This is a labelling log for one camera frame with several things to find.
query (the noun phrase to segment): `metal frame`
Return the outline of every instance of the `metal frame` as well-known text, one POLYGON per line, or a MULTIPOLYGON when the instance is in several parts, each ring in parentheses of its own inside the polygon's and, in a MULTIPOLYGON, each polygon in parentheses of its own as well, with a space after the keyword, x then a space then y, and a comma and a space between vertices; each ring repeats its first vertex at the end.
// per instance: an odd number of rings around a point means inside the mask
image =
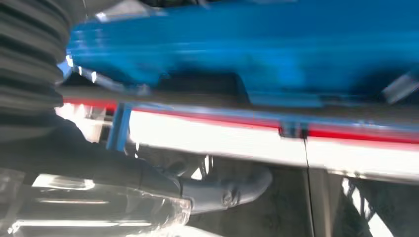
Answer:
POLYGON ((119 103, 114 114, 112 128, 109 132, 106 149, 124 151, 126 138, 128 136, 129 118, 131 117, 132 106, 128 103, 119 103))

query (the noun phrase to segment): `vertical metal pole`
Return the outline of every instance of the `vertical metal pole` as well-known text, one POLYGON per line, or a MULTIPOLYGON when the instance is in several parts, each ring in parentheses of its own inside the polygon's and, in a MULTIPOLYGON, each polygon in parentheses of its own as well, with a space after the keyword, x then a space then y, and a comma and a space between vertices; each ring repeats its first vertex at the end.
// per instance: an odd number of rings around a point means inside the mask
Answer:
POLYGON ((119 103, 114 114, 112 128, 109 132, 106 149, 124 151, 126 137, 128 135, 129 118, 131 116, 131 105, 119 103))

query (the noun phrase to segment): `white panel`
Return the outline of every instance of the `white panel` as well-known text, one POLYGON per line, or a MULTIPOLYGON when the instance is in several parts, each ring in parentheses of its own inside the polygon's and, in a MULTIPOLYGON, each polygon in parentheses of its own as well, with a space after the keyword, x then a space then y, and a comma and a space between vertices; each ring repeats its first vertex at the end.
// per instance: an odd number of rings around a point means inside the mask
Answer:
POLYGON ((415 144, 309 137, 306 145, 310 167, 361 178, 379 175, 419 181, 419 146, 415 144))
POLYGON ((307 166, 304 141, 281 138, 276 129, 220 126, 173 116, 133 112, 131 139, 150 146, 307 166))

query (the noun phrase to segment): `red stripe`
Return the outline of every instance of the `red stripe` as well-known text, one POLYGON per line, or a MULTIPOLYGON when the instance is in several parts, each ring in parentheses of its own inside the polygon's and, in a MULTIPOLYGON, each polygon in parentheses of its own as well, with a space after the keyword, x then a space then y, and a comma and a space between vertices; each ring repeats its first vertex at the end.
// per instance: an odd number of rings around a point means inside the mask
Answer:
MULTIPOLYGON (((114 100, 85 100, 79 98, 65 98, 65 103, 84 104, 115 110, 117 101, 114 100)), ((145 109, 134 109, 135 111, 162 114, 168 116, 176 116, 189 120, 216 124, 220 126, 238 126, 255 129, 278 129, 279 123, 272 120, 256 120, 249 118, 233 118, 227 116, 202 115, 194 113, 180 113, 175 111, 155 111, 145 109)), ((417 133, 401 133, 395 131, 385 131, 379 129, 358 129, 344 128, 333 126, 314 126, 310 127, 310 137, 337 138, 357 141, 375 141, 375 142, 391 142, 391 143, 408 143, 419 144, 419 134, 417 133)))

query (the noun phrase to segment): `clear plastic container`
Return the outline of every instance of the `clear plastic container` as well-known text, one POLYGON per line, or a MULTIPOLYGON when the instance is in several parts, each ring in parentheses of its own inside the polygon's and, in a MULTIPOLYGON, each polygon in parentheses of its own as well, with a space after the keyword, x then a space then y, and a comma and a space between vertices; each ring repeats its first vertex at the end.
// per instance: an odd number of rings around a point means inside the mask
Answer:
POLYGON ((3 211, 15 209, 3 224, 19 237, 133 237, 185 225, 191 211, 188 200, 88 179, 40 174, 26 185, 23 173, 0 169, 0 182, 3 211))

